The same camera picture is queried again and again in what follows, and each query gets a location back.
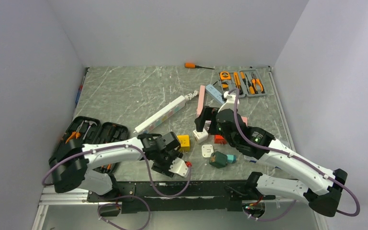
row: marble tabletop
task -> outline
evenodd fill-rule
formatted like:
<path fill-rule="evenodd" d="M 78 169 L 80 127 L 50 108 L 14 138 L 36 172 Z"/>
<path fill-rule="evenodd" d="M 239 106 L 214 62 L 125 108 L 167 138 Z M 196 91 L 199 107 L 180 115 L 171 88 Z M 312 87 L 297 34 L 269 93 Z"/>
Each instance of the marble tabletop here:
<path fill-rule="evenodd" d="M 142 67 L 91 67 L 86 75 L 80 100 L 74 117 L 83 115 L 99 119 L 102 123 L 114 122 L 129 128 L 133 137 L 134 128 L 162 109 L 180 95 L 199 90 L 200 85 L 213 84 L 218 72 L 242 70 L 248 67 L 217 66 L 210 69 L 186 69 L 184 66 L 142 66 Z M 248 118 L 249 126 L 258 126 L 290 146 L 278 98 L 274 92 L 269 68 L 258 69 L 267 95 L 257 98 L 242 98 L 238 113 Z M 196 144 L 192 135 L 198 98 L 188 101 L 183 109 L 152 130 L 151 133 L 165 134 L 174 131 L 177 135 L 190 135 L 191 149 L 183 159 L 190 161 L 192 180 L 244 180 L 252 171 L 266 173 L 280 178 L 291 178 L 286 172 L 271 166 L 246 161 L 235 148 L 214 144 L 213 136 Z M 205 94 L 205 105 L 220 107 L 220 104 Z M 217 169 L 202 157 L 201 145 L 212 144 L 215 150 L 234 154 L 238 161 L 225 168 Z M 115 172 L 118 181 L 148 181 L 149 176 L 143 161 L 125 161 Z M 175 175 L 169 178 L 152 171 L 155 181 L 186 180 Z"/>

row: yellow box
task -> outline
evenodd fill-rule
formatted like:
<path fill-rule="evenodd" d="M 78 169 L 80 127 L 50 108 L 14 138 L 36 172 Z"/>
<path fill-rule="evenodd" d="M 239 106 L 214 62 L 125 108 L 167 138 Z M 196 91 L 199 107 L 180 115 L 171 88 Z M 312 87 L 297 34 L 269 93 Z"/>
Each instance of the yellow box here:
<path fill-rule="evenodd" d="M 180 152 L 188 152 L 190 151 L 190 136 L 189 135 L 179 135 L 177 136 L 180 140 L 181 148 Z"/>

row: red box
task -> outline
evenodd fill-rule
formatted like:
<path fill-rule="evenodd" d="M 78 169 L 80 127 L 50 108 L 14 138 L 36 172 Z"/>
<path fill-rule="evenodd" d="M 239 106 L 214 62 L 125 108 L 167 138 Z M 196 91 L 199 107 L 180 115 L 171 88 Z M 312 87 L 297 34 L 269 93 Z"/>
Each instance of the red box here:
<path fill-rule="evenodd" d="M 215 144 L 222 144 L 222 145 L 224 145 L 224 144 L 226 144 L 227 142 L 226 142 L 226 140 L 223 138 L 223 136 L 221 136 L 221 135 L 215 135 L 215 137 L 214 137 L 214 143 L 215 143 Z"/>

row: dark green box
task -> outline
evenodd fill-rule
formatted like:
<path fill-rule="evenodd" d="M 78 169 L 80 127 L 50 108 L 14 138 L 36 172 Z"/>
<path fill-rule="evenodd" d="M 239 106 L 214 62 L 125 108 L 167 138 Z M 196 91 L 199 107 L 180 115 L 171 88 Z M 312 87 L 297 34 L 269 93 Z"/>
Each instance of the dark green box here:
<path fill-rule="evenodd" d="M 211 154 L 211 158 L 209 158 L 209 164 L 220 169 L 228 164 L 227 160 L 227 155 L 221 153 L 220 151 L 216 151 Z"/>

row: tool kit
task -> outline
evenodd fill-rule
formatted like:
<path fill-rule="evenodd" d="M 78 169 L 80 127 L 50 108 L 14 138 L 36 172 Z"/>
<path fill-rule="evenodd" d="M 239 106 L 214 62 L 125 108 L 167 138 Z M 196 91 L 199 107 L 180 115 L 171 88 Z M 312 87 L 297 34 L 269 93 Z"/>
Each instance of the tool kit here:
<path fill-rule="evenodd" d="M 105 122 L 101 125 L 98 119 L 78 116 L 67 128 L 55 151 L 58 151 L 71 139 L 79 139 L 82 144 L 104 144 L 123 141 L 128 138 L 129 130 L 126 126 L 112 122 Z M 95 170 L 100 173 L 113 173 L 115 169 L 115 164 L 109 164 Z"/>
<path fill-rule="evenodd" d="M 265 87 L 256 69 L 219 72 L 219 86 L 222 91 L 239 89 L 239 98 L 265 96 Z"/>

